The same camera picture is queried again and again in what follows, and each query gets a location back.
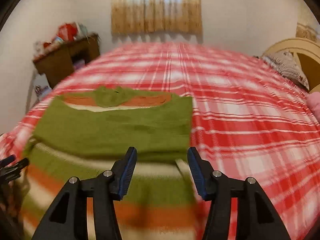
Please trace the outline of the green striped knit sweater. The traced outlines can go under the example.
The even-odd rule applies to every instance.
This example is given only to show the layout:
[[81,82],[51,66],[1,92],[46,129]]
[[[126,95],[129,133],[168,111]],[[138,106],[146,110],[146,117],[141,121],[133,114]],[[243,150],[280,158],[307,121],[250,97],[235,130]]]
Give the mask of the green striped knit sweater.
[[27,238],[67,179],[94,178],[133,146],[129,191],[115,203],[123,239],[194,239],[187,166],[192,112],[189,96],[123,87],[53,98],[22,152],[30,161],[22,204]]

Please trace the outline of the red plaid bed sheet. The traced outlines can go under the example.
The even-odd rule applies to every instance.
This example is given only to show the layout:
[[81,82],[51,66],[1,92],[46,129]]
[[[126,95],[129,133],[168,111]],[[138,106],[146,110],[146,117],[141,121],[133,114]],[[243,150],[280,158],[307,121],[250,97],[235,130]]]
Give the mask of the red plaid bed sheet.
[[[1,156],[24,157],[53,98],[100,87],[191,97],[189,147],[196,147],[228,177],[254,177],[292,239],[303,239],[319,218],[319,122],[306,104],[307,92],[264,61],[231,51],[186,43],[135,43],[108,52],[61,81],[4,134]],[[209,204],[192,186],[194,239],[201,239]]]

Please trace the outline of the brown wooden desk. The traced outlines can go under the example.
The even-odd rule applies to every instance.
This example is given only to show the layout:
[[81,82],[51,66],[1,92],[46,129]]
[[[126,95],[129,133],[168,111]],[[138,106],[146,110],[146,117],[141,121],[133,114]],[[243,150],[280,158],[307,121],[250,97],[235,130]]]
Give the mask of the brown wooden desk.
[[84,60],[85,64],[100,56],[99,35],[89,34],[76,41],[67,42],[47,53],[33,59],[37,72],[44,74],[51,88],[75,72],[74,63]]

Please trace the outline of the pink folded quilt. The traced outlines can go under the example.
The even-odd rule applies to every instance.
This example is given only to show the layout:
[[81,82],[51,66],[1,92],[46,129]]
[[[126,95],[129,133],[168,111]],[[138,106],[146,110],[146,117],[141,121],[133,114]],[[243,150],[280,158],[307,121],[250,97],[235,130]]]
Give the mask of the pink folded quilt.
[[318,122],[320,122],[320,92],[310,93],[307,97],[306,104]]

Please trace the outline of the red gift bag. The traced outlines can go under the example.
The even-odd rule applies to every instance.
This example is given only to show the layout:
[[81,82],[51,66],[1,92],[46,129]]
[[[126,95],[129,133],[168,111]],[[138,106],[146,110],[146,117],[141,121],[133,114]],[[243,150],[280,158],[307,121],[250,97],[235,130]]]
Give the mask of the red gift bag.
[[57,36],[65,42],[74,41],[74,38],[78,34],[78,28],[75,22],[65,23],[58,27]]

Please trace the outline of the grey striped pillow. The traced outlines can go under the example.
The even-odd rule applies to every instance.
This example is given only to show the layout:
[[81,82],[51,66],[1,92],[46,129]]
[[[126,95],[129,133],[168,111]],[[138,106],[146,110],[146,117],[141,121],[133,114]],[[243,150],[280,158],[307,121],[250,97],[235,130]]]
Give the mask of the grey striped pillow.
[[290,79],[293,83],[307,91],[310,90],[308,78],[288,50],[269,53],[262,56],[261,59],[283,77]]

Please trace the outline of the cream wooden headboard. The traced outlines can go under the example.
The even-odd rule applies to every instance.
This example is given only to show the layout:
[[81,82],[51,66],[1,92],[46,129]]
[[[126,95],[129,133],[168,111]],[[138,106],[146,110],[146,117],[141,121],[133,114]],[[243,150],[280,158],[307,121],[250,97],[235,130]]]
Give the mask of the cream wooden headboard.
[[310,93],[319,92],[319,44],[306,38],[289,38],[270,46],[263,55],[289,51],[308,78]]

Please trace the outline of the beige side curtain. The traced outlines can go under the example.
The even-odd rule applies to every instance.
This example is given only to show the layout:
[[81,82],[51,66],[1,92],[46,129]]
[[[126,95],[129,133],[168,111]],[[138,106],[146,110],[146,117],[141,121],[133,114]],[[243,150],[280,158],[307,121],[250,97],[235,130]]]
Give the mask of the beige side curtain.
[[319,22],[303,1],[298,6],[296,37],[306,38],[319,43]]

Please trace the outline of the beige window curtain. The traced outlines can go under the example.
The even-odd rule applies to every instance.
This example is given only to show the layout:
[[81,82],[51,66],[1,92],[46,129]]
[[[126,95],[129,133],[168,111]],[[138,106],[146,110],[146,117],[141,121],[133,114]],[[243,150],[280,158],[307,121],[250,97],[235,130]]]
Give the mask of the beige window curtain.
[[112,0],[114,35],[202,33],[201,0]]

